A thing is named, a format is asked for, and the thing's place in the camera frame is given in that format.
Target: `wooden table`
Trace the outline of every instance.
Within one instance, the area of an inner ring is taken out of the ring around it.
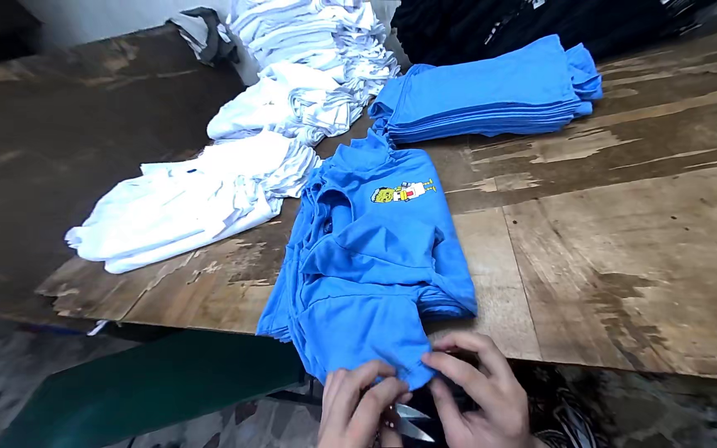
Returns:
[[[514,358],[717,377],[717,31],[599,69],[604,99],[561,132],[418,145],[480,309],[429,330],[483,331]],[[74,258],[39,292],[63,316],[253,332],[297,205],[123,275]]]
[[[65,231],[141,163],[193,156],[243,90],[170,25],[0,64],[0,317],[89,329],[34,293],[73,256]]]

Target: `scissors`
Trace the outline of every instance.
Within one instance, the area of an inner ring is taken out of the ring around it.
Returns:
[[[411,423],[411,420],[430,420],[430,417],[427,414],[421,413],[413,407],[401,403],[394,405],[394,411],[396,411],[398,415],[400,415],[400,423],[398,425],[398,430],[401,434],[425,442],[436,442],[426,432],[417,428],[416,426],[414,426],[413,423]]]

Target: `folded blue t-shirt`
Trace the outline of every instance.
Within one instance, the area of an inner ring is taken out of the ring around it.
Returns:
[[[496,136],[561,129],[592,112],[602,77],[582,44],[564,50],[546,36],[493,59],[412,66],[369,109],[373,129],[408,143],[459,134]]]
[[[411,389],[428,319],[473,317],[474,286],[436,168],[369,131],[312,173],[257,334],[292,341],[321,381],[381,359]]]

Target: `cartoon character print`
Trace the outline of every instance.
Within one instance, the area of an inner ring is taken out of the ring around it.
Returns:
[[[372,193],[370,200],[373,202],[397,202],[405,201],[408,202],[411,199],[418,198],[424,195],[428,190],[436,191],[436,186],[433,185],[433,179],[428,179],[428,182],[403,182],[400,187],[388,188],[381,187],[376,188]]]

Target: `yellow character face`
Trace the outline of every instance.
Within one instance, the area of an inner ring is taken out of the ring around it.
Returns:
[[[373,202],[392,202],[393,195],[394,190],[391,188],[381,187],[373,192],[371,200]]]

